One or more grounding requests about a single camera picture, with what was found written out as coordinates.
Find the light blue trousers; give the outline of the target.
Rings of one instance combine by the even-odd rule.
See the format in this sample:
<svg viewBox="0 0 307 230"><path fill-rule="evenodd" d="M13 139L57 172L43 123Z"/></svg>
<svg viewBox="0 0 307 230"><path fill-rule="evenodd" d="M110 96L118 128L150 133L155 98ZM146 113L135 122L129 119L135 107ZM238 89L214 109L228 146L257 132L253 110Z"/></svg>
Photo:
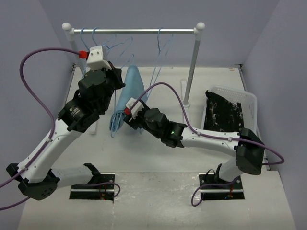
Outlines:
<svg viewBox="0 0 307 230"><path fill-rule="evenodd" d="M119 116L117 118L117 121L121 121L119 129L124 123L124 109L126 108L125 105L127 101L130 98L137 99L145 91L139 69L136 65L130 65L128 67L124 83L126 84L126 86L122 88L119 100L116 105L116 111L118 112L118 115L120 112L122 112L121 119L119 118Z"/></svg>

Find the blue wire hanger holding trousers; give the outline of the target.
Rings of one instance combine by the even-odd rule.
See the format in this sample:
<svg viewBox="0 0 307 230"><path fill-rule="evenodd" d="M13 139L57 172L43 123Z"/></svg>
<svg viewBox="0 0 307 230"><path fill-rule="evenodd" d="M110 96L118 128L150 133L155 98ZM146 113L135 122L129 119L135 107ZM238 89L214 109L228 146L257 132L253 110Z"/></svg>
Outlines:
<svg viewBox="0 0 307 230"><path fill-rule="evenodd" d="M128 64L134 64L134 63L135 63L135 55L132 53L130 57L126 60L126 62L120 68L122 69ZM118 112L116 111L116 105L117 105L117 93L115 91L114 92L114 112L113 112L113 115L111 116L110 126L109 126L110 136L112 138L115 137L115 134L119 129L119 125L121 124L121 121L117 121L117 118L119 116L119 118L121 119L121 116L122 116L122 112L120 112L118 115Z"/></svg>

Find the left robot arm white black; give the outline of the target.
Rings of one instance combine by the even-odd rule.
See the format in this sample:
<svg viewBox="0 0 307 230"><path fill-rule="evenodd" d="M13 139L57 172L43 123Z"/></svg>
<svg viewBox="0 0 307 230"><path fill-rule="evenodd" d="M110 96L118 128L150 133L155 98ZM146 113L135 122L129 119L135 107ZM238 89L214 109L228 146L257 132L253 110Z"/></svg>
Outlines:
<svg viewBox="0 0 307 230"><path fill-rule="evenodd" d="M104 184L101 173L91 163L78 168L56 169L53 164L65 149L108 110L115 90L122 89L122 70L89 70L78 81L73 98L59 112L52 129L22 162L11 163L7 172L19 182L21 193L35 200L49 197L58 188L78 185L95 188Z"/></svg>

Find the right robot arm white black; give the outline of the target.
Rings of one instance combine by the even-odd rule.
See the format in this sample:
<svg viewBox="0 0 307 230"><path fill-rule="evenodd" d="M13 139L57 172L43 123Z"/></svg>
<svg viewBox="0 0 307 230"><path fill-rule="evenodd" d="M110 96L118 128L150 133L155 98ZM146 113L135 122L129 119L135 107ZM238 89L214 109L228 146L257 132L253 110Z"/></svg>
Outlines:
<svg viewBox="0 0 307 230"><path fill-rule="evenodd" d="M250 129L240 132L215 132L197 130L187 124L167 119L157 108L149 108L145 102L130 98L125 105L124 121L133 129L144 129L171 148L202 148L231 156L218 165L212 182L219 188L246 173L260 175L264 148L261 140Z"/></svg>

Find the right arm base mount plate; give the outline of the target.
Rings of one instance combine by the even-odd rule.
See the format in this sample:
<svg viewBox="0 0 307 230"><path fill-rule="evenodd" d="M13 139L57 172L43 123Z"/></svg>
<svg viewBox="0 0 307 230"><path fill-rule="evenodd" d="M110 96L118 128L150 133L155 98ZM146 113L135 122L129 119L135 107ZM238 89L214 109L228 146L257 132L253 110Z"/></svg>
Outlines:
<svg viewBox="0 0 307 230"><path fill-rule="evenodd" d="M213 183L214 172L199 173L200 185ZM200 190L203 200L244 200L244 189L239 176L232 185L223 187L210 186Z"/></svg>

